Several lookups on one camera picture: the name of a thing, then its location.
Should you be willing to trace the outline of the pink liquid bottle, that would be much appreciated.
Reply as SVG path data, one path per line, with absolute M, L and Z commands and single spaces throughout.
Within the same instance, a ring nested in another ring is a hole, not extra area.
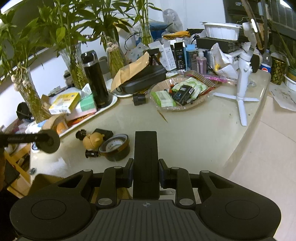
M 207 73 L 207 59 L 204 57 L 203 50 L 198 50 L 198 56 L 196 58 L 197 60 L 197 72 L 201 75 L 204 75 Z

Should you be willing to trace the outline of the black small card box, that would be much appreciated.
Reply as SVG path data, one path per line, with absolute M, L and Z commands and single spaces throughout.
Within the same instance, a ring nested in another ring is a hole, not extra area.
M 194 88 L 189 85 L 182 85 L 180 89 L 173 95 L 173 100 L 176 104 L 184 106 L 190 99 L 190 96 L 194 92 Z

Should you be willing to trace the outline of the brown paper envelope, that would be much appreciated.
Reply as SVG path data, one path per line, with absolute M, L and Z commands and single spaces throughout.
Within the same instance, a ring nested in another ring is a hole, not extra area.
M 115 77 L 111 83 L 111 91 L 116 90 L 123 83 L 130 80 L 137 73 L 140 73 L 149 64 L 149 53 L 145 52 L 137 61 L 130 63 L 122 68 L 116 73 Z

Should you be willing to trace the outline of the orange labelled packet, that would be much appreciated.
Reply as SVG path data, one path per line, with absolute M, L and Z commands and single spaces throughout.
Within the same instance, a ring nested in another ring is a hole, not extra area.
M 57 132 L 58 135 L 64 133 L 67 129 L 68 129 L 68 126 L 64 120 L 60 121 L 55 127 L 55 131 Z

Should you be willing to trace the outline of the black rectangular box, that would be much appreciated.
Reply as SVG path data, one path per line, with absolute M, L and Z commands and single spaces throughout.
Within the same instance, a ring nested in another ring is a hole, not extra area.
M 159 157 L 155 131 L 135 132 L 132 195 L 134 199 L 159 199 Z

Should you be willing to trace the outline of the yellow pig figurine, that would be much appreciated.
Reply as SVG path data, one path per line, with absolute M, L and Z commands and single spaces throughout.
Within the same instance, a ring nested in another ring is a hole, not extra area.
M 96 150 L 103 143 L 104 135 L 101 133 L 94 132 L 84 137 L 82 143 L 86 150 Z

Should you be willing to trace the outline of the white gimbal tripod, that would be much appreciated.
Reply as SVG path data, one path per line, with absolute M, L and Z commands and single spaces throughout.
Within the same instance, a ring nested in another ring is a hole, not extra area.
M 242 24 L 244 35 L 248 37 L 249 42 L 245 43 L 243 51 L 239 56 L 239 74 L 237 81 L 237 93 L 236 95 L 229 95 L 224 93 L 214 92 L 213 95 L 217 97 L 223 97 L 227 99 L 232 99 L 237 101 L 239 116 L 242 126 L 247 126 L 247 114 L 245 111 L 245 102 L 259 102 L 259 99 L 253 97 L 245 97 L 248 78 L 253 72 L 253 67 L 251 65 L 251 59 L 253 57 L 254 50 L 257 45 L 256 36 L 258 35 L 258 26 L 255 19 L 250 19 L 250 21 Z

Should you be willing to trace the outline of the black thermos bottle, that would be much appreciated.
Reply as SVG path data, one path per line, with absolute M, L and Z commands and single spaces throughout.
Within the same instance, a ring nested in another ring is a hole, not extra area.
M 82 53 L 81 60 L 97 108 L 107 107 L 110 99 L 96 52 Z

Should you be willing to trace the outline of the white plastic food container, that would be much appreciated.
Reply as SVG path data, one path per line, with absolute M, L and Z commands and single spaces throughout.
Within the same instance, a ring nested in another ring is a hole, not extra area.
M 237 41 L 241 25 L 232 23 L 203 22 L 208 38 Z

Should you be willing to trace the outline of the black product box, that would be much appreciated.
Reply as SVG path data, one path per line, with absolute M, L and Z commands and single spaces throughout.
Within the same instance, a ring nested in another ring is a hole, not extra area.
M 178 70 L 186 68 L 184 47 L 182 42 L 176 42 L 174 44 L 176 66 Z

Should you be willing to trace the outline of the glass vase with bamboo right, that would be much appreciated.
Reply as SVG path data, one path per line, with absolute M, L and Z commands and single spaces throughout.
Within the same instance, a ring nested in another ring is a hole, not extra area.
M 103 45 L 112 78 L 126 65 L 126 58 L 119 44 L 119 30 L 129 32 L 131 25 L 125 19 L 127 3 L 119 1 L 90 1 L 93 12 L 92 37 L 99 38 Z

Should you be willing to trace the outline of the black tape roll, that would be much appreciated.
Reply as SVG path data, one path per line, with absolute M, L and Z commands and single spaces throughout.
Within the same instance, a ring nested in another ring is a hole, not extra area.
M 109 138 L 101 144 L 99 153 L 111 162 L 123 160 L 130 153 L 130 139 L 128 135 L 118 134 Z

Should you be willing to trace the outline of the pepsi bottle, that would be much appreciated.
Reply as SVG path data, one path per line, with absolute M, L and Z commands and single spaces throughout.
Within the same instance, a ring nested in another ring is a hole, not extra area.
M 260 69 L 262 71 L 271 73 L 272 63 L 273 62 L 272 62 L 272 58 L 271 58 L 271 55 L 270 55 L 270 51 L 269 51 L 269 49 L 266 49 L 266 51 L 262 55 L 262 63 L 260 65 Z

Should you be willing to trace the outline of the beige drawstring pouch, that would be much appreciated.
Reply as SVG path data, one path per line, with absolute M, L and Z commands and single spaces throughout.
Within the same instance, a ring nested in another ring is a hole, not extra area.
M 65 113 L 52 115 L 45 121 L 42 126 L 42 130 L 53 130 L 54 126 L 57 126 L 60 122 L 65 120 Z

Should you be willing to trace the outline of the glass vase with bamboo middle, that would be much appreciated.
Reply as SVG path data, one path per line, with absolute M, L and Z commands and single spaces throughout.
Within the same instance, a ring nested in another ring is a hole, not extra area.
M 57 56 L 62 57 L 77 89 L 88 83 L 81 60 L 81 44 L 87 42 L 87 37 L 82 34 L 88 15 L 84 3 L 53 1 L 52 5 L 44 3 L 38 7 L 39 45 L 52 47 Z

